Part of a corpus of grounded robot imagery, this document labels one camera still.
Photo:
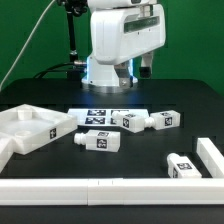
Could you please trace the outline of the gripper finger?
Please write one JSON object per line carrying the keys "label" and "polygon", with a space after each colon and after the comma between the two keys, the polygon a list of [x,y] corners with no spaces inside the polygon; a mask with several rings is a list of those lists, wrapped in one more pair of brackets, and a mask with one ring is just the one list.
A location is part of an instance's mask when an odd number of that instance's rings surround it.
{"label": "gripper finger", "polygon": [[115,72],[119,78],[119,86],[122,88],[130,87],[130,74],[128,70],[128,63],[123,62],[114,66]]}
{"label": "gripper finger", "polygon": [[141,66],[139,68],[141,78],[150,78],[152,75],[152,63],[154,52],[148,52],[141,57]]}

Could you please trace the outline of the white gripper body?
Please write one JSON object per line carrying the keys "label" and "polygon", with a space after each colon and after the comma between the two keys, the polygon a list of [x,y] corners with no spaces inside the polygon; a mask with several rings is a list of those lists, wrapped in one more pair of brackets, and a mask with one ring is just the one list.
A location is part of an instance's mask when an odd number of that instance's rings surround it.
{"label": "white gripper body", "polygon": [[165,44],[165,16],[160,4],[97,10],[91,16],[93,55],[99,64],[116,65]]}

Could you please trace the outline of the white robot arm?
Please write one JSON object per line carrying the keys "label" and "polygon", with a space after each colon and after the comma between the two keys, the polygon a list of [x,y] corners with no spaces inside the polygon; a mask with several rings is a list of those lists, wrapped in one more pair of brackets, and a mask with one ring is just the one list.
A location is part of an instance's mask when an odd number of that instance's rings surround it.
{"label": "white robot arm", "polygon": [[83,87],[104,93],[135,87],[132,60],[140,57],[140,73],[149,76],[153,51],[165,44],[162,5],[158,0],[87,0],[87,6],[92,52]]}

